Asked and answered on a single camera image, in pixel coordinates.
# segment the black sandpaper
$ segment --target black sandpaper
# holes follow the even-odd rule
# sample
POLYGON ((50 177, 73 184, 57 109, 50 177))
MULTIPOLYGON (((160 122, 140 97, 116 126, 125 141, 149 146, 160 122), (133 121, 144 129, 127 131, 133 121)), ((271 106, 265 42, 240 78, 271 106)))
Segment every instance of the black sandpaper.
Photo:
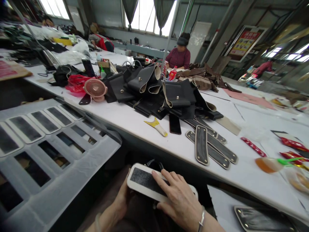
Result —
POLYGON ((160 188, 160 186, 157 184, 157 182, 154 180, 151 173, 148 173, 144 170, 141 170, 139 168, 134 168, 133 173, 130 178, 131 181, 138 183, 150 190, 153 190, 163 196, 166 196, 165 192, 160 188))

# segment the poster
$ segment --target poster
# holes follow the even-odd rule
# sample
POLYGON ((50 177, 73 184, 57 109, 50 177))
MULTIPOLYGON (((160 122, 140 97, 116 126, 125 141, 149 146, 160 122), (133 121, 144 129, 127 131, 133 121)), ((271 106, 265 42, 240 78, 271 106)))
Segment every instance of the poster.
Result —
POLYGON ((239 37, 238 41, 231 49, 231 55, 244 56, 254 42, 259 38, 261 33, 244 31, 239 37))

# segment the leather strap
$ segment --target leather strap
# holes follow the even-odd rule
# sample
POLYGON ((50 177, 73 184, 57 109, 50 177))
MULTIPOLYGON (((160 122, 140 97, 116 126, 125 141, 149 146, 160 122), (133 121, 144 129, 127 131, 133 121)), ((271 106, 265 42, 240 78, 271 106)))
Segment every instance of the leather strap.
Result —
POLYGON ((207 128, 198 125, 195 129, 195 158, 203 165, 209 165, 207 151, 207 128))
MULTIPOLYGON (((191 142, 195 143, 195 134, 192 131, 187 131, 186 136, 191 142)), ((220 152, 215 150, 212 146, 207 144, 208 156, 212 158, 216 163, 218 163, 221 167, 228 170, 230 168, 231 162, 223 156, 220 152)))
POLYGON ((218 152, 220 152, 222 155, 224 155, 227 159, 229 159, 233 164, 237 164, 238 157, 235 155, 230 149, 228 149, 226 146, 224 146, 219 140, 217 140, 214 137, 209 136, 208 137, 208 143, 216 149, 218 152))
POLYGON ((219 135, 216 131, 214 131, 203 119, 195 117, 194 120, 201 123, 203 126, 205 126, 208 129, 208 133, 211 133, 213 137, 218 139, 221 143, 226 144, 227 141, 225 138, 223 138, 221 135, 219 135))
POLYGON ((210 135, 210 136, 213 136, 213 137, 217 137, 218 136, 218 133, 216 131, 214 131, 213 129, 211 129, 210 127, 208 128, 207 126, 205 126, 204 124, 194 120, 194 119, 186 119, 186 120, 183 120, 184 122, 188 123, 190 126, 192 126, 194 129, 196 129, 196 126, 198 125, 202 125, 204 127, 206 127, 208 130, 207 130, 207 133, 210 135))

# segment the cloth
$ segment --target cloth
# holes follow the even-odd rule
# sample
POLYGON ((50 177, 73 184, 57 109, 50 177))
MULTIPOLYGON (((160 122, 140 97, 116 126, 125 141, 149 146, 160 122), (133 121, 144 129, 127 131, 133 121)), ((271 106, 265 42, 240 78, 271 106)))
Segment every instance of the cloth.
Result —
POLYGON ((191 54, 187 48, 183 52, 179 52, 177 48, 174 48, 165 60, 169 63, 171 68, 174 68, 175 66, 180 68, 183 66, 184 69, 189 69, 190 58, 191 54))
POLYGON ((254 70, 253 73, 257 75, 262 75, 263 72, 265 72, 266 70, 271 72, 272 71, 271 68, 272 68, 272 61, 267 61, 261 64, 261 66, 259 66, 256 70, 254 70))

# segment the white plastic bag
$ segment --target white plastic bag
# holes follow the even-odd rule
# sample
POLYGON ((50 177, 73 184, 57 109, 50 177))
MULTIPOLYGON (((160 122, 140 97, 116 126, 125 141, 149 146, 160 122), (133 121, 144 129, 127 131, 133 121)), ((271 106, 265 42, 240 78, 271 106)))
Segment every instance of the white plastic bag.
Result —
POLYGON ((78 43, 72 48, 72 51, 80 52, 80 53, 90 57, 89 47, 88 47, 88 44, 86 43, 86 41, 84 41, 82 39, 77 39, 77 42, 78 43))

